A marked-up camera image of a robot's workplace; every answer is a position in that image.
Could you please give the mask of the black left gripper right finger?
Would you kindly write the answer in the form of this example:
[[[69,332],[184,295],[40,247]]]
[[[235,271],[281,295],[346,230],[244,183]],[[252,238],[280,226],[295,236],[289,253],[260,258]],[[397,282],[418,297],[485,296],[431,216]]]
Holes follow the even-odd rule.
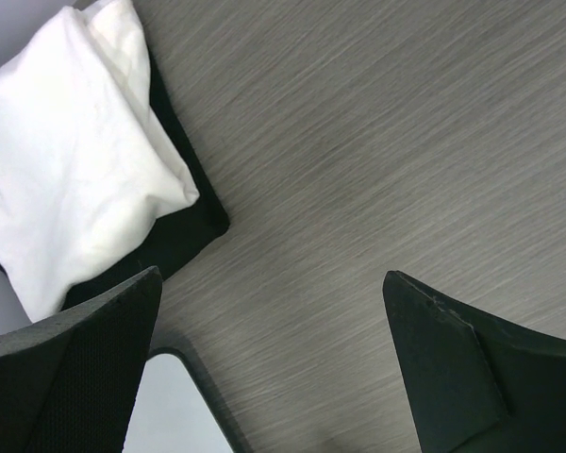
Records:
[[[383,299],[423,452],[566,452],[566,340],[400,271]]]

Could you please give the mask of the white dry-erase board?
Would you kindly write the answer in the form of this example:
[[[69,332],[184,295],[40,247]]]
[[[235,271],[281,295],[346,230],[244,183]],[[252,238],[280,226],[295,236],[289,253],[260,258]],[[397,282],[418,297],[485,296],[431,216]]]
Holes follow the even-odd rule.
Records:
[[[125,452],[250,452],[252,447],[198,362],[172,348],[147,360]]]

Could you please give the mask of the folded white t shirt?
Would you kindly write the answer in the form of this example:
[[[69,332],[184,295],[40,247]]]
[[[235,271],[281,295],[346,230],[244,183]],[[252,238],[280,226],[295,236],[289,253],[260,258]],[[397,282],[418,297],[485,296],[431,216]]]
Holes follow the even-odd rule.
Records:
[[[129,1],[62,8],[0,68],[0,264],[33,322],[199,199],[150,79]]]

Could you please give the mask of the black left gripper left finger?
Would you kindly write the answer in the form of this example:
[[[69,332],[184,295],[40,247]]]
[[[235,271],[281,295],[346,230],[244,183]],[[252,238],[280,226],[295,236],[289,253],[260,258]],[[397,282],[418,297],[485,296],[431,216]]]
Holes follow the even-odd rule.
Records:
[[[158,315],[150,267],[0,335],[0,452],[120,452]]]

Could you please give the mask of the folded black t shirt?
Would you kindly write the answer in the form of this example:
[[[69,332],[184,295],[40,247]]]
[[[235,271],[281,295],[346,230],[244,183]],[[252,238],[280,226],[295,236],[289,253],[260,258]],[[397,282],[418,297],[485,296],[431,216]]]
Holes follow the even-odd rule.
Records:
[[[175,116],[158,67],[153,58],[149,59],[151,108],[178,154],[186,162],[200,193],[199,199],[189,208],[158,218],[138,248],[99,276],[73,286],[66,294],[59,310],[85,297],[100,294],[109,286],[150,265],[157,266],[164,275],[170,276],[215,238],[223,235],[229,227],[225,209]]]

